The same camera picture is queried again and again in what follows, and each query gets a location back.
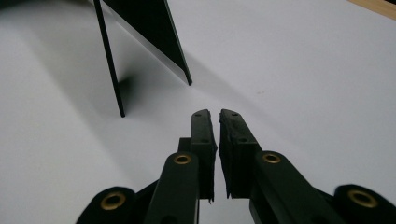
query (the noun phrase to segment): white surface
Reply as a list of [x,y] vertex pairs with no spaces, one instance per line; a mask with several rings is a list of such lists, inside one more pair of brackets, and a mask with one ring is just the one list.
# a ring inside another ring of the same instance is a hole
[[[160,176],[191,114],[241,113],[263,149],[315,187],[354,183],[396,203],[396,22],[344,0],[169,0],[187,86],[107,15],[127,117],[85,1],[0,10],[0,222],[74,223],[92,197]],[[216,199],[200,223],[253,223]]]

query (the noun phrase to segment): wooden edge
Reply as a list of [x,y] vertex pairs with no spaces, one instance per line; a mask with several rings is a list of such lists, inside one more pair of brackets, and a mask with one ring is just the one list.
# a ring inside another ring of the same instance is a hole
[[365,7],[383,16],[396,20],[396,5],[385,0],[348,0],[358,6]]

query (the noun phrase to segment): black bracket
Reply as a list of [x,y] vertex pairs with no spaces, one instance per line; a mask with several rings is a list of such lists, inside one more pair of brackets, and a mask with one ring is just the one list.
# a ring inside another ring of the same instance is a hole
[[121,187],[97,194],[77,224],[198,223],[199,200],[213,201],[217,146],[208,110],[191,117],[191,137],[180,138],[158,181],[134,193]]
[[[312,187],[282,154],[262,151],[242,116],[220,113],[219,154],[227,195],[250,199],[256,224],[396,223],[396,207],[374,191],[344,185],[333,196]],[[214,199],[217,151],[208,110],[191,117],[158,181],[134,193],[115,187],[96,195],[77,224],[195,224],[199,200]]]
[[[120,115],[125,117],[103,10],[100,0],[93,0],[93,2],[105,46],[108,68],[110,70],[114,92],[116,93]],[[158,49],[165,57],[169,58],[172,63],[178,66],[184,72],[188,84],[192,84],[189,67],[184,58],[180,42],[178,41],[176,27],[173,23],[171,11],[166,0],[104,0],[104,2],[139,34],[146,38],[154,48]]]

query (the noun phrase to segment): black board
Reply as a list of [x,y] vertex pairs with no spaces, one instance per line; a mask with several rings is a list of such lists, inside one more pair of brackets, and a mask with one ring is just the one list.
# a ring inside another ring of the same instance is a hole
[[[189,85],[192,84],[189,68],[177,37],[172,15],[166,0],[103,0],[123,20],[156,49],[169,58],[184,73]],[[100,0],[93,0],[96,15],[105,46],[108,67],[113,81],[114,91],[119,104],[120,114],[125,116],[120,96],[119,82],[116,76],[111,48],[106,32],[105,20]]]

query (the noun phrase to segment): screw hole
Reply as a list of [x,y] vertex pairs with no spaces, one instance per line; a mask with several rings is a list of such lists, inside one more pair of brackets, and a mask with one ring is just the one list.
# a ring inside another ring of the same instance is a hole
[[272,153],[263,155],[262,159],[265,160],[266,162],[269,162],[269,163],[278,163],[278,162],[280,162],[280,158],[277,155],[272,154]]
[[187,164],[191,161],[191,157],[188,155],[179,155],[176,156],[174,159],[174,162],[180,165],[184,165]]
[[347,196],[352,202],[363,207],[374,208],[378,206],[378,201],[371,194],[362,190],[351,189]]
[[115,210],[122,206],[125,203],[125,200],[125,195],[120,191],[116,191],[108,193],[107,196],[101,201],[100,205],[104,210]]

